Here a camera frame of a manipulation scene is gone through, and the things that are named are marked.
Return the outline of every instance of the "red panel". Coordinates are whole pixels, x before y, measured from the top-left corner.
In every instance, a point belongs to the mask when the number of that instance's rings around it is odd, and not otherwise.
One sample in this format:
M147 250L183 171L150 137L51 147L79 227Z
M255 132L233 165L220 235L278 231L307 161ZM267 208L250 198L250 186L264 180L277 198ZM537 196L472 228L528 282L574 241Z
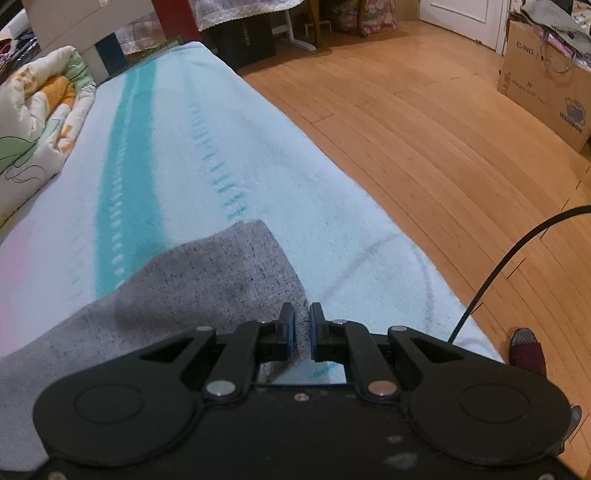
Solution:
M183 42L201 40L190 0L152 0L166 38L181 36Z

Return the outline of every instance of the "floor plank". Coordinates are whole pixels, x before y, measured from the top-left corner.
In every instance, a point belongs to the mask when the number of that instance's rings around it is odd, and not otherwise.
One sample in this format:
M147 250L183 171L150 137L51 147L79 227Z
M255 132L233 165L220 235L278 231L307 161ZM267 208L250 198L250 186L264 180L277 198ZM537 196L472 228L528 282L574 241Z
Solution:
M496 91L502 57L422 22L315 53L281 45L243 78L298 125L429 256L468 304L507 250L591 203L591 153L574 152ZM532 240L474 317L506 355L516 327L543 344L548 377L585 421L561 457L591 464L591 216Z

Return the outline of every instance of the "folded quilt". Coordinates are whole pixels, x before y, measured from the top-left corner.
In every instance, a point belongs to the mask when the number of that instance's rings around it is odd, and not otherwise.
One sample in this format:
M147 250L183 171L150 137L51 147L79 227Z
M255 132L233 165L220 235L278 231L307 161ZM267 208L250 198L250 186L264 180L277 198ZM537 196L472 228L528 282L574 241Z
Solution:
M0 86L0 226L64 166L95 90L74 47L32 61Z

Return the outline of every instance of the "gray cloth on box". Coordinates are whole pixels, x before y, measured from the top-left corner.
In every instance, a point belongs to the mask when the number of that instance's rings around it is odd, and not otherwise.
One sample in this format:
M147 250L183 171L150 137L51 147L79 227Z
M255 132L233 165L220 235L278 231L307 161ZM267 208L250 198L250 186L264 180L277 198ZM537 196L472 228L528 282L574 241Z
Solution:
M261 221L154 257L114 292L0 359L0 471L46 460L32 411L59 378L198 325L229 333L247 320L276 319L285 301L295 308L299 345L307 345L306 294Z
M551 0L529 0L521 7L521 13L532 23L560 37L585 60L591 60L591 37L576 21Z

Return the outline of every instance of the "beige board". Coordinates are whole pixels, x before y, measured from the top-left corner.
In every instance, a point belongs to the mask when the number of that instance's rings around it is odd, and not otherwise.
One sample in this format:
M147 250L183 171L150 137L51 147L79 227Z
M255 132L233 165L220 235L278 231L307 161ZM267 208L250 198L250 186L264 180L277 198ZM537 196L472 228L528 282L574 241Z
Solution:
M585 145L591 134L591 72L542 45L528 24L511 22L498 90L576 151Z

